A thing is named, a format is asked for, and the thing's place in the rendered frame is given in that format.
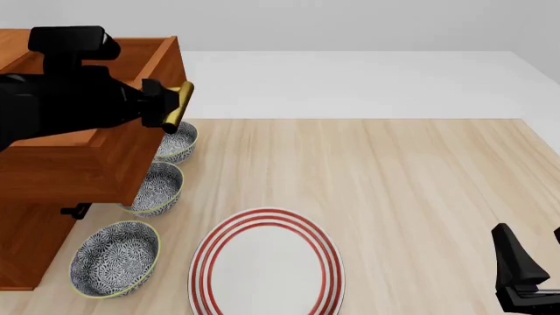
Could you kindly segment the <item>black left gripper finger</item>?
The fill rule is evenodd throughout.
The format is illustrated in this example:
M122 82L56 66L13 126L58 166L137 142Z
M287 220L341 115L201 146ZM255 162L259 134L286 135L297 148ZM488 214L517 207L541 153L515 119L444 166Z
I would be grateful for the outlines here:
M160 128L165 118L179 106L175 96L152 98L141 102L141 123L146 128Z
M164 87L159 80L142 79L143 99L178 99L179 93Z

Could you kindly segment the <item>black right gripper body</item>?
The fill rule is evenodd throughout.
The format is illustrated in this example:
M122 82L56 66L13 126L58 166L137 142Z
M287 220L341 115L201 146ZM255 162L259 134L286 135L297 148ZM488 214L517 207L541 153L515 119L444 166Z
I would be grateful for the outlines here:
M560 289L540 290L536 285L495 285L504 312L518 314L560 314Z

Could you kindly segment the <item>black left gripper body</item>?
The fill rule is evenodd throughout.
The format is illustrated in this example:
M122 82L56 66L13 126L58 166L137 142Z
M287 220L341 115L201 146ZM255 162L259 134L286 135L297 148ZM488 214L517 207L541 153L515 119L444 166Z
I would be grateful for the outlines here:
M149 105L151 98L143 91L133 88L127 83L120 82L119 87L122 91L122 102L119 109L119 123L132 122L140 119L143 126L150 125Z

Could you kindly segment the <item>brass drawer handle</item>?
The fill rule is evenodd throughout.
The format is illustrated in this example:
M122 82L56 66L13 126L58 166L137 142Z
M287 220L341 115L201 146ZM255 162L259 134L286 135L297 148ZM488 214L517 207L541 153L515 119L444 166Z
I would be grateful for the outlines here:
M178 131L179 125L186 112L186 108L192 98L194 85L185 80L179 87L169 87L166 89L165 101L166 106L170 109L166 110L162 129L167 134L174 134Z

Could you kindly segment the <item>wooden cabinet drawer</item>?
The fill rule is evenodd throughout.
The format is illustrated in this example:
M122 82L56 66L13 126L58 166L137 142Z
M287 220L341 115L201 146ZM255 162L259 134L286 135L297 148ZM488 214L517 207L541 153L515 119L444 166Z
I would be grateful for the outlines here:
M100 64L133 88L144 78L176 88L186 80L179 39L119 38L120 56ZM117 203L137 195L164 132L140 120L14 143L0 152L0 201L9 204Z

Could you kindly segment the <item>wooden cabinet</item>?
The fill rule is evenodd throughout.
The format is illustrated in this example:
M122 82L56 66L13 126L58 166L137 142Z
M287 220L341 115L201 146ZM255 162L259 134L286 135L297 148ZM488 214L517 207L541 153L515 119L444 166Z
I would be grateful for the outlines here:
M0 152L0 291L33 291L74 226L60 214L100 172L96 129L19 141Z

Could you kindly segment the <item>patterned black and white bowl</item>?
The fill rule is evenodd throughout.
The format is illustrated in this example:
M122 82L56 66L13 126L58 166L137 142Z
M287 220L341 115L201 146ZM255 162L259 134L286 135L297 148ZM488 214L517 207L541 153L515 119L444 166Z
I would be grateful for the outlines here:
M119 204L118 206L135 217L157 217L177 204L183 184L184 174L175 164L153 162L132 205Z
M174 165L184 162L196 149L198 135L194 125L182 121L176 133L164 135L153 161Z
M73 289L85 298L122 298L137 291L156 269L161 249L157 230L125 220L101 228L75 251L69 265Z

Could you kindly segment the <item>white plate with red rings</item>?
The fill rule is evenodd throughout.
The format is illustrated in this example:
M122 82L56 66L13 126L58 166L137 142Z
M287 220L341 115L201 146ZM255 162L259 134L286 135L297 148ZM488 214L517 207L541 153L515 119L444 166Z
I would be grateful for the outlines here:
M271 206L213 227L187 279L193 315L339 315L345 288L330 235L302 214Z

